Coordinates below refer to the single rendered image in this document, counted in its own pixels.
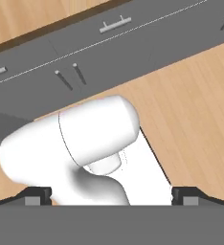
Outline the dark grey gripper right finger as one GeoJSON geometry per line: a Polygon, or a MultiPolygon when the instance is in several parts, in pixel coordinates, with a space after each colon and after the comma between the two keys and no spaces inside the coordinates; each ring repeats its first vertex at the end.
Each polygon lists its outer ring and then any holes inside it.
{"type": "Polygon", "coordinates": [[[224,200],[211,197],[197,187],[173,187],[171,194],[173,206],[224,206],[224,200]]]}

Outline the wide grey drawer front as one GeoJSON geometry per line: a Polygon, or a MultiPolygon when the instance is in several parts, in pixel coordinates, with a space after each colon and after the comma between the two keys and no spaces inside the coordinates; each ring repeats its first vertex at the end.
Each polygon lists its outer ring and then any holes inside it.
{"type": "Polygon", "coordinates": [[[136,28],[202,0],[129,0],[78,23],[57,30],[48,37],[59,56],[70,54],[108,37],[136,28]],[[105,33],[100,29],[130,17],[131,21],[105,33]]]}

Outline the grey cupboard door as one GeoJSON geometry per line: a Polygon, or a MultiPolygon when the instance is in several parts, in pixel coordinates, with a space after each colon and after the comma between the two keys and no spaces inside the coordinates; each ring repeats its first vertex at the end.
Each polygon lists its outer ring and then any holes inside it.
{"type": "Polygon", "coordinates": [[[78,100],[80,88],[75,81],[71,58],[50,60],[9,78],[0,80],[0,113],[22,119],[35,119],[57,111],[78,100]],[[71,91],[55,70],[73,87],[71,91]]]}
{"type": "Polygon", "coordinates": [[[150,24],[70,56],[71,67],[76,63],[87,83],[81,82],[73,68],[80,88],[78,100],[150,73],[155,67],[154,35],[155,25],[150,24]]]}
{"type": "Polygon", "coordinates": [[[207,0],[155,25],[152,71],[224,43],[224,0],[207,0]]]}

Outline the dark grey cabinet panel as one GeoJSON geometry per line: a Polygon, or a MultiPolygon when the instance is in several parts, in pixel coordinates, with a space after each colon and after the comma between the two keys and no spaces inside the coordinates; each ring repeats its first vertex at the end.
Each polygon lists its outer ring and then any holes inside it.
{"type": "Polygon", "coordinates": [[[6,136],[29,122],[30,120],[0,113],[0,143],[6,136]]]}

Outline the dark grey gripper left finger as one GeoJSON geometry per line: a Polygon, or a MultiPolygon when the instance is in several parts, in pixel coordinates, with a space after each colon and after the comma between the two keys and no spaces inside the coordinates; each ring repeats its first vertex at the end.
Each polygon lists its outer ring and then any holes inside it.
{"type": "Polygon", "coordinates": [[[15,196],[0,200],[0,205],[46,206],[52,204],[51,195],[49,187],[27,187],[15,196]]]}

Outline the white rounded bulky object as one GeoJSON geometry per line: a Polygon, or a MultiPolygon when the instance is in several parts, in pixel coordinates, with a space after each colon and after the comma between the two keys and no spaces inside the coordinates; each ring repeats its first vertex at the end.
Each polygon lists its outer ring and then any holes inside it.
{"type": "Polygon", "coordinates": [[[64,206],[171,204],[171,184],[135,142],[140,120],[121,96],[90,100],[30,122],[0,144],[15,183],[49,187],[64,206]]]}

